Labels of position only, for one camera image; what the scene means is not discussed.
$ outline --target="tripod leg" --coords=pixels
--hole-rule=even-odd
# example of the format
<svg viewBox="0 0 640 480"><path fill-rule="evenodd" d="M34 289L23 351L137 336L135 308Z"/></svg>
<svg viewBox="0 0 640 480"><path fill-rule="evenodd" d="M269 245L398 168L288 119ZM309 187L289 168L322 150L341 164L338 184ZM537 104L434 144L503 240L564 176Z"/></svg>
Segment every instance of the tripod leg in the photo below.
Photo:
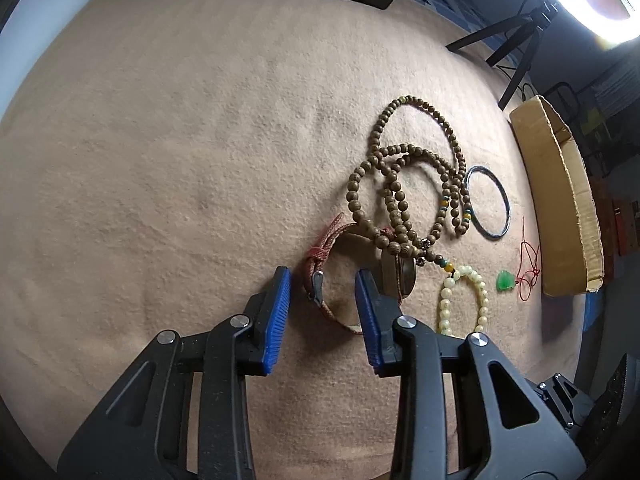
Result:
<svg viewBox="0 0 640 480"><path fill-rule="evenodd" d="M529 45L527 45L527 49L524 51L524 56L522 56L522 59L518 64L518 69L513 74L513 77L511 78L507 89L504 91L504 94L502 94L502 97L498 101L500 110L504 110L507 103L509 102L509 99L511 99L513 93L516 91L516 88L520 84L520 81L522 81L522 78L529 70L531 61L533 60L533 57L536 55L536 51L538 50L538 45L540 44L541 37L542 31L539 28L536 28L531 37L531 41L529 41Z"/></svg>
<svg viewBox="0 0 640 480"><path fill-rule="evenodd" d="M476 43L480 40L484 40L484 38L491 37L494 34L499 34L500 32L507 32L512 28L516 28L530 22L531 18L529 16L513 16L512 18L507 18L506 20L502 20L501 22L489 25L488 27L469 34L464 38L454 41L453 43L449 43L447 45L447 48L450 51L455 52L457 50L460 50L464 46Z"/></svg>
<svg viewBox="0 0 640 480"><path fill-rule="evenodd" d="M516 32L514 32L510 38L507 39L491 56L486 59L486 63L489 66L495 65L502 58L506 57L508 53L515 50L522 42L526 41L537 29L533 23L525 23Z"/></svg>

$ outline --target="beige blanket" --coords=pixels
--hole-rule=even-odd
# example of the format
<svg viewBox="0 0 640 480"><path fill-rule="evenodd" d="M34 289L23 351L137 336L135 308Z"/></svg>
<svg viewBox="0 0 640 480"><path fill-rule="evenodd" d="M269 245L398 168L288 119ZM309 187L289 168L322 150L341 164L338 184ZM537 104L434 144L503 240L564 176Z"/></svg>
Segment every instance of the beige blanket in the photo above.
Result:
<svg viewBox="0 0 640 480"><path fill-rule="evenodd" d="M371 125L401 94L450 121L469 166L504 183L513 224L499 242L451 226L440 250L490 285L515 272L534 209L518 147L496 101L506 86L464 32L410 0L92 0L22 85L0 127L0 392L52 464L126 365L160 330L210 330L239 312L277 265L297 266L340 211ZM451 158L427 115L403 107L384 142ZM402 172L418 232L437 209L433 168ZM383 224L378 179L363 204ZM497 190L472 198L499 230ZM376 266L345 237L325 293L353 319L353 273ZM444 273L420 270L406 313L431 326ZM573 376L582 301L527 303L490 286L488 334L533 380ZM475 325L466 286L454 331ZM362 338L327 322L296 279L280 361L251 378L261 479L365 479L388 470L398 382L377 378ZM450 421L449 431L454 432Z"/></svg>

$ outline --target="red string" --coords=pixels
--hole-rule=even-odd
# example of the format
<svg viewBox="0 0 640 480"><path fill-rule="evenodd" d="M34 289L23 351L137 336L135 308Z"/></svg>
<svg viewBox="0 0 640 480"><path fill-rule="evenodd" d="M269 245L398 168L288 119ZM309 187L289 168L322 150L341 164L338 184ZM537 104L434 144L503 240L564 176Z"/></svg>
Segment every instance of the red string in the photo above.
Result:
<svg viewBox="0 0 640 480"><path fill-rule="evenodd" d="M524 260L524 253L527 253L529 257L529 263L531 268L529 270L525 270L522 275L520 275L520 271L522 270L522 262ZM533 287L538 282L538 276L540 275L540 269L538 268L538 254L540 253L540 244L538 244L538 248L536 250L533 249L533 245L525 240L524 237L524 217L522 217L522 241L520 242L520 265L518 266L518 273L516 275L516 284L518 285L518 294L522 301L527 301L531 296L531 291ZM524 298L522 295L522 282L525 282L529 285L529 293L527 297Z"/></svg>

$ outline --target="dark blue bangle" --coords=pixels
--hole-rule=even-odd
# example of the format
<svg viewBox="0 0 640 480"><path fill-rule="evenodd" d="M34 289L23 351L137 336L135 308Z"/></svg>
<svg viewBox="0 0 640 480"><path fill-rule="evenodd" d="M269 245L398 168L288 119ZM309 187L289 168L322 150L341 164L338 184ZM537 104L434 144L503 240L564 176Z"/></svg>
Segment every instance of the dark blue bangle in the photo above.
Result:
<svg viewBox="0 0 640 480"><path fill-rule="evenodd" d="M471 204L467 205L465 204L465 206L468 206L468 209L471 209L471 219L474 223L474 225L476 226L476 229L478 229L478 231L480 231L480 234L482 236L484 236L485 238L489 238L489 240L499 240L500 238L502 238L505 234L507 234L507 231L509 230L509 225L511 224L511 206L509 205L509 199L507 197L507 192L504 190L504 187L502 186L502 183L498 180L498 177L496 177L490 170L489 168L486 168L484 166L472 166L471 168L469 168L466 172L465 175L465 187L467 192L469 193L469 196L471 196L471 190L469 187L469 177L471 177L472 174L474 174L475 172L478 173L482 173L485 174L486 176L488 176L496 185L496 187L498 188L498 190L500 191L500 194L502 195L502 200L504 200L504 208L506 209L507 212L507 219L504 223L504 229L502 229L502 232L500 234L493 234L490 233L489 231L487 231L484 227L482 227L482 224L478 221L478 217L476 217L476 212L474 211L473 208L473 199L471 200Z"/></svg>

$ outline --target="tripod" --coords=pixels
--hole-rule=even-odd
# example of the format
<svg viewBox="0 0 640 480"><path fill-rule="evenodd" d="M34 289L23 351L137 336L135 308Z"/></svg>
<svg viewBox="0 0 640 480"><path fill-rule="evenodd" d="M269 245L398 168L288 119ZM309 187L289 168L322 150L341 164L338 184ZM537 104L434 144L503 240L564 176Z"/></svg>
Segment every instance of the tripod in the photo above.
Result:
<svg viewBox="0 0 640 480"><path fill-rule="evenodd" d="M530 40L527 48L518 64L516 72L511 78L511 82L507 86L507 89L502 94L502 97L498 101L500 110L504 110L505 106L513 96L519 83L522 81L524 75L529 71L533 57L536 55L538 47L540 46L540 40L542 39L542 33L550 25L551 20L558 13L556 4L550 4L548 2L542 3L539 7L536 7L527 14L518 14L512 18L507 18L501 22L489 25L486 28L478 30L460 40L449 43L447 48L451 52L456 52L462 47L476 43L493 36L494 34L500 34L502 32L508 32L512 28L518 27L518 30L505 41L498 50L496 50L486 60L489 66L494 66L502 58L507 56L508 53L515 50L519 45L525 41Z"/></svg>

